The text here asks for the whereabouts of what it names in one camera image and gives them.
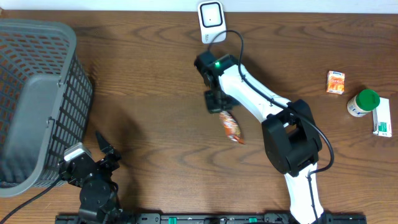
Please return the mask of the red Top chocolate bar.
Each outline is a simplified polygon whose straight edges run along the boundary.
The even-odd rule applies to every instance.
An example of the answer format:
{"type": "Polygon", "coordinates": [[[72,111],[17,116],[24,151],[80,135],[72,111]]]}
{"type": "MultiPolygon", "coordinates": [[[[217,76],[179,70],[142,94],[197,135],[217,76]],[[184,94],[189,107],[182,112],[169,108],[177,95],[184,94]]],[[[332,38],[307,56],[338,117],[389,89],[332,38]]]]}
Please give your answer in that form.
{"type": "Polygon", "coordinates": [[[241,128],[233,115],[228,111],[222,111],[220,112],[220,120],[224,127],[226,136],[234,142],[244,144],[241,128]]]}

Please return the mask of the orange snack packet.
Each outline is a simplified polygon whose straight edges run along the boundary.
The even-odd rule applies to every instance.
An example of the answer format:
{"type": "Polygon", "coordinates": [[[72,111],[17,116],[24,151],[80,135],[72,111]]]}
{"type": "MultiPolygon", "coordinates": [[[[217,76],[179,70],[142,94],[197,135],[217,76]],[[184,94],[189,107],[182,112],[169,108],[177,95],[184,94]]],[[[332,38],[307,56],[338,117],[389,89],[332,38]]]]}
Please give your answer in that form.
{"type": "Polygon", "coordinates": [[[345,91],[345,74],[336,71],[327,73],[326,92],[342,95],[345,91]]]}

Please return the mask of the small green white can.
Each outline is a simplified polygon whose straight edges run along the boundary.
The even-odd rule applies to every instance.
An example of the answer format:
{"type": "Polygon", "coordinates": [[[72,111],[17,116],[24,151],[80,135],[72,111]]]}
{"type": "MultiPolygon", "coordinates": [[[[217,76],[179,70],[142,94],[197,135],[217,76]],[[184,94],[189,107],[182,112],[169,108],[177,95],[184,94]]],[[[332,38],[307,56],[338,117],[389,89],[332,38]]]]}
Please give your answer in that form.
{"type": "Polygon", "coordinates": [[[365,89],[352,97],[347,103],[347,110],[354,117],[363,117],[377,108],[380,104],[380,96],[370,89],[365,89]]]}

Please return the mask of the white Panadol medicine box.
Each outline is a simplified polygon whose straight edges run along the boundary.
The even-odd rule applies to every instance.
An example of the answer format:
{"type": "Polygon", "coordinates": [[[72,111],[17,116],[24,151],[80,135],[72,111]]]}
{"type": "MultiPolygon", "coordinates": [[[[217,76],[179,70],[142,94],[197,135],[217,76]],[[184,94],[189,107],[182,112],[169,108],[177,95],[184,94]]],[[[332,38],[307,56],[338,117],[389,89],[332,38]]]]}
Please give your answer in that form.
{"type": "Polygon", "coordinates": [[[376,136],[392,137],[392,123],[389,99],[380,98],[380,104],[373,110],[373,134],[376,136]]]}

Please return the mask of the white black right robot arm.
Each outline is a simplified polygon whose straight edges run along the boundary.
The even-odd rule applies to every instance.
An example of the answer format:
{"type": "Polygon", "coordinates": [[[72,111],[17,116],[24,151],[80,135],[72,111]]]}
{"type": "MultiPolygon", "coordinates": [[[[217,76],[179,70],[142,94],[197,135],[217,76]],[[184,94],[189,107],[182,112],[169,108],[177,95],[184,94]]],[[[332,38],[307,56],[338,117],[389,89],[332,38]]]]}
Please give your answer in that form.
{"type": "Polygon", "coordinates": [[[324,209],[320,205],[315,180],[309,173],[317,169],[322,149],[320,135],[309,105],[291,102],[257,81],[232,55],[215,58],[210,52],[196,57],[195,68],[209,90],[205,92],[210,113],[244,106],[260,123],[268,159],[284,175],[290,196],[290,213],[298,223],[318,223],[324,209]]]}

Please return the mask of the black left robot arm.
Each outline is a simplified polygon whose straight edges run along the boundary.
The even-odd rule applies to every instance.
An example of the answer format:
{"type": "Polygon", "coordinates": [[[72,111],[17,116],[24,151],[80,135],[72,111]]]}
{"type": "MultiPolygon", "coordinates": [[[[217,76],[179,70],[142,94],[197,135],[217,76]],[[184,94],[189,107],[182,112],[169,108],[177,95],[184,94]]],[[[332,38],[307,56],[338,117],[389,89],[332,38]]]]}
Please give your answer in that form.
{"type": "Polygon", "coordinates": [[[80,142],[65,150],[59,163],[59,175],[70,185],[81,188],[78,216],[84,223],[135,223],[133,213],[123,210],[118,184],[111,176],[119,168],[121,155],[100,132],[96,132],[104,157],[94,161],[80,142]]]}

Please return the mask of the white barcode scanner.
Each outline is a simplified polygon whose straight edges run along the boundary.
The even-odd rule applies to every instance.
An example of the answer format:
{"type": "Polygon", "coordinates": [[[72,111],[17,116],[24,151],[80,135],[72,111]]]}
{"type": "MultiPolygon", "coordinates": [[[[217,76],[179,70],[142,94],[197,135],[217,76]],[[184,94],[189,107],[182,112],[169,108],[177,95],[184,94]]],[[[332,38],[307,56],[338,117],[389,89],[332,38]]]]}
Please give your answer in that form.
{"type": "Polygon", "coordinates": [[[204,44],[222,42],[226,39],[226,22],[223,5],[219,1],[205,1],[197,7],[201,41],[204,44]]]}

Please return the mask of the grey plastic basket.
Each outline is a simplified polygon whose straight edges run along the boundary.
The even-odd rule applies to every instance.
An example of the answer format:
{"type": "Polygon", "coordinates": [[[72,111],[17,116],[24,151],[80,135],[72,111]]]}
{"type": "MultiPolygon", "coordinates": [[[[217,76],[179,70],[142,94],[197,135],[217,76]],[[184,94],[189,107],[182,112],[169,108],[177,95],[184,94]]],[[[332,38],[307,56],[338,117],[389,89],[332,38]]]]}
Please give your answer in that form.
{"type": "Polygon", "coordinates": [[[1,197],[48,187],[81,142],[94,88],[59,22],[1,20],[1,197]]]}

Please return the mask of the black mounting rail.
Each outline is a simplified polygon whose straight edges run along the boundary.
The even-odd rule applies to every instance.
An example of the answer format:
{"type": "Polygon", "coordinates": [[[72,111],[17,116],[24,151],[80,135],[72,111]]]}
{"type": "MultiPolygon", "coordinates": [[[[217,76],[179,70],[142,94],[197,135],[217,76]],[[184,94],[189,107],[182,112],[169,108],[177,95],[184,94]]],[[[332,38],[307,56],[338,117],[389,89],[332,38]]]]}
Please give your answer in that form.
{"type": "Polygon", "coordinates": [[[161,215],[141,213],[123,215],[119,218],[95,221],[78,215],[57,215],[55,223],[130,223],[130,224],[246,224],[246,223],[297,223],[288,213],[265,213],[261,215],[161,215]]]}

